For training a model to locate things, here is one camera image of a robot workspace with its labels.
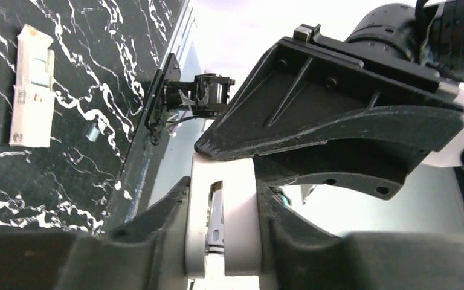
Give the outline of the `staple tray with staples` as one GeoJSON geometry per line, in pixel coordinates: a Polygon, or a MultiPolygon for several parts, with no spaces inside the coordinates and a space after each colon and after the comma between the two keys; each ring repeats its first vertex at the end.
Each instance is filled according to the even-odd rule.
{"type": "Polygon", "coordinates": [[[54,115],[53,38],[31,25],[18,34],[9,145],[49,148],[54,115]]]}

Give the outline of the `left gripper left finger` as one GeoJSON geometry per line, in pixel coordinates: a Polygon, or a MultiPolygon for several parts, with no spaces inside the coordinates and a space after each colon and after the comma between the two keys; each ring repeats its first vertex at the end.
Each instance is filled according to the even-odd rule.
{"type": "Polygon", "coordinates": [[[190,178],[109,233],[0,232],[0,289],[186,289],[190,178]]]}

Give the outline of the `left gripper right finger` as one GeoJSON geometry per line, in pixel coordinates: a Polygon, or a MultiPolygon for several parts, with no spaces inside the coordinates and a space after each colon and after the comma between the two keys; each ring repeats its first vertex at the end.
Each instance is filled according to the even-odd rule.
{"type": "Polygon", "coordinates": [[[464,233],[333,236],[257,182],[261,289],[464,289],[464,233]]]}

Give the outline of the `small white stapler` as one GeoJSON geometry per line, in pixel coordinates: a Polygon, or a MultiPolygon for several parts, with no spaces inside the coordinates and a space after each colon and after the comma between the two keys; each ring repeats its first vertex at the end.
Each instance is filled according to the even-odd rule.
{"type": "Polygon", "coordinates": [[[206,257],[224,258],[224,275],[258,275],[262,264],[252,159],[212,161],[193,154],[185,234],[185,274],[204,278],[206,257]]]}

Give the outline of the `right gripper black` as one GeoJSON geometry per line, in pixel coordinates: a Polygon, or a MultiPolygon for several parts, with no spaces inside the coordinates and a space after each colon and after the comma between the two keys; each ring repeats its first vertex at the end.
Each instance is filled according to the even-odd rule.
{"type": "Polygon", "coordinates": [[[268,187],[326,184],[391,199],[464,128],[455,94],[440,94],[438,73],[415,64],[464,79],[464,1],[379,6],[347,43],[309,34],[259,59],[195,150],[251,158],[268,187]]]}

